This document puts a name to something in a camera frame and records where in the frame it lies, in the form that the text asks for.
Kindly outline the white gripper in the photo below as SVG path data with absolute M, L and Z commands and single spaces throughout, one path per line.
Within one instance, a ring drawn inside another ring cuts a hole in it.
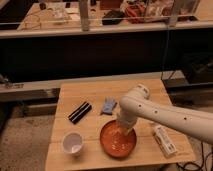
M 137 122 L 135 116 L 120 112 L 117 114 L 118 125 L 124 130 L 131 130 Z

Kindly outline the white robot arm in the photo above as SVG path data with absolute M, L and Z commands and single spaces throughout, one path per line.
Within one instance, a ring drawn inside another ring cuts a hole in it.
M 138 84 L 121 97 L 117 121 L 125 131 L 144 118 L 213 145 L 213 114 L 152 102 L 149 95 L 149 89 Z

